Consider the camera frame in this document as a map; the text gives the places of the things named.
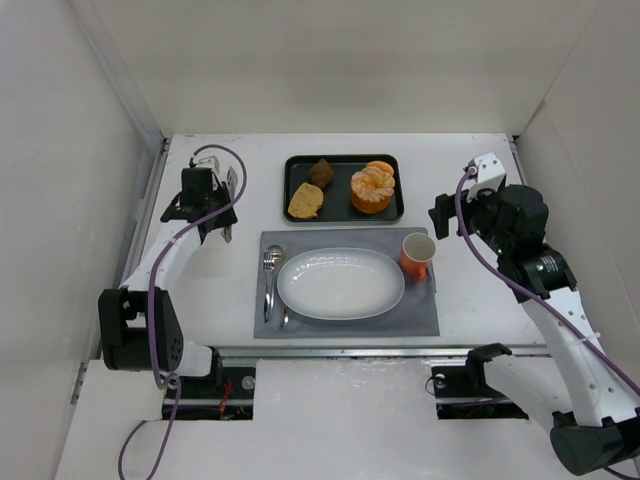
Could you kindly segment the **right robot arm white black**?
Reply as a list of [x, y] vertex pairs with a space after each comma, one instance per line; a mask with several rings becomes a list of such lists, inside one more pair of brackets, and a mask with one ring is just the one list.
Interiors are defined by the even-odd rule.
[[486, 269], [503, 281], [542, 334], [566, 392], [527, 371], [500, 343], [472, 349], [461, 367], [439, 373], [465, 395], [511, 400], [548, 434], [570, 473], [608, 473], [639, 456], [639, 386], [604, 353], [565, 258], [545, 241], [549, 211], [527, 186], [500, 184], [440, 195], [429, 211], [437, 238], [449, 221], [468, 241], [477, 235], [497, 256]]

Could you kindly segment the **metal serving tongs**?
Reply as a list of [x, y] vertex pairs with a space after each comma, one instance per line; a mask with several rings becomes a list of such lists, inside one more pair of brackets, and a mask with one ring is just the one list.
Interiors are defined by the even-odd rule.
[[[231, 201], [234, 200], [236, 194], [236, 187], [238, 184], [238, 174], [235, 169], [231, 166], [228, 167], [226, 173], [226, 181], [224, 182], [227, 188], [227, 192], [229, 194], [229, 199]], [[226, 243], [230, 243], [232, 241], [232, 226], [237, 221], [235, 217], [235, 212], [233, 208], [229, 208], [226, 212], [224, 212], [221, 216], [221, 225], [222, 229], [220, 232], [221, 237], [225, 240]]]

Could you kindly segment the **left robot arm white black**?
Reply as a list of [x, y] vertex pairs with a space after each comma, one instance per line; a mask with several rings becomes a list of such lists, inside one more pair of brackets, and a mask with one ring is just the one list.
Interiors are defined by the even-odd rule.
[[162, 213], [150, 249], [119, 287], [98, 299], [108, 369], [183, 377], [206, 377], [214, 369], [214, 350], [184, 339], [170, 293], [209, 233], [221, 230], [231, 240], [238, 221], [231, 205], [237, 185], [233, 168], [225, 179], [218, 167], [182, 170], [181, 190]]

